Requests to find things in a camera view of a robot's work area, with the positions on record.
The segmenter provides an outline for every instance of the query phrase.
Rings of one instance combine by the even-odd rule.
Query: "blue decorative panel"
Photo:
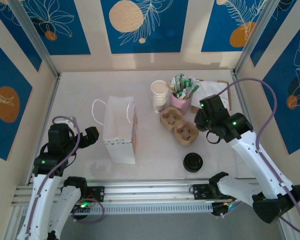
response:
[[[0,0],[0,19],[35,69],[41,59],[8,5]],[[89,55],[90,50],[74,0],[21,1],[50,55]]]
[[[295,5],[297,0],[281,0],[274,10],[272,17],[261,34],[260,39],[256,43],[250,58],[254,66],[257,65],[260,58],[266,51],[282,23],[290,13],[290,10]]]
[[[201,52],[241,51],[266,0],[215,0]]]
[[[278,98],[275,120],[289,154],[300,149],[300,30],[264,77]],[[273,98],[264,88],[273,107]]]
[[[179,53],[188,0],[101,0],[112,54]]]
[[[32,87],[0,48],[0,158],[7,160]]]

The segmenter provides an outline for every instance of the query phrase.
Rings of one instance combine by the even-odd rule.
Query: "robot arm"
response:
[[[256,187],[223,172],[213,177],[214,184],[221,194],[232,196],[252,206],[256,214],[266,223],[271,223],[294,206],[284,187],[287,187],[297,202],[300,201],[300,185],[293,185],[284,176],[261,145],[259,151],[257,150],[256,133],[244,115],[235,113],[230,116],[217,95],[202,99],[200,105],[202,109],[197,112],[194,119],[197,128],[208,131],[207,138],[210,133],[216,134],[219,140],[215,144],[221,139],[230,143],[259,183]],[[279,182],[260,153],[280,176],[282,182]]]
[[[85,129],[85,132],[85,136],[80,132],[77,133],[69,120],[61,120],[50,127],[48,143],[42,147],[40,155],[34,160],[32,195],[17,240],[60,239],[62,229],[74,205],[87,196],[86,179],[83,177],[68,177],[63,183],[61,196],[57,204],[53,205],[63,172],[69,166],[67,160],[50,175],[39,196],[37,192],[48,173],[72,152],[76,145],[77,134],[80,134],[78,148],[86,148],[98,140],[99,133],[96,127],[89,127]],[[37,199],[37,203],[34,214],[31,216],[30,213],[35,199]],[[30,232],[27,234],[30,218],[32,219]]]

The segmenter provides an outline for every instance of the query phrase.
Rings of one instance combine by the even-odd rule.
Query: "stack of paper cups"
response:
[[[156,113],[159,113],[165,109],[168,100],[168,88],[166,82],[161,80],[154,81],[150,88],[153,110]]]

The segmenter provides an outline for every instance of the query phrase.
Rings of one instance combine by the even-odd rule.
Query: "pink cup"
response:
[[[191,103],[191,97],[189,97],[188,99],[186,100],[183,100],[183,99],[179,99],[179,98],[176,98],[172,93],[171,93],[171,96],[170,96],[170,105],[179,109],[180,112],[183,114],[183,115],[186,115],[187,111],[188,111],[188,108],[190,106],[190,103]]]

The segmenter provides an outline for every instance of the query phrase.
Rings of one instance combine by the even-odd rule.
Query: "beige wall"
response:
[[[42,64],[37,72],[0,21],[0,48],[32,85],[18,132],[7,161],[0,159],[0,235],[8,220],[8,210],[16,186],[24,185],[40,136],[54,79]]]
[[[100,0],[74,0],[91,55],[58,55],[60,72],[232,69],[240,51],[201,53],[214,0],[188,0],[180,53],[111,54]]]
[[[249,59],[239,73],[238,78],[252,77],[262,80],[299,29],[300,0],[295,3],[256,67],[253,67]],[[265,92],[259,83],[252,81],[242,83],[242,88],[253,126],[256,131],[259,131],[271,114],[271,108]],[[275,120],[272,120],[263,132],[261,143],[280,170],[294,184],[300,184],[300,149],[290,155],[288,154]],[[296,214],[296,210],[293,209],[292,212],[296,220],[298,220],[299,217]]]

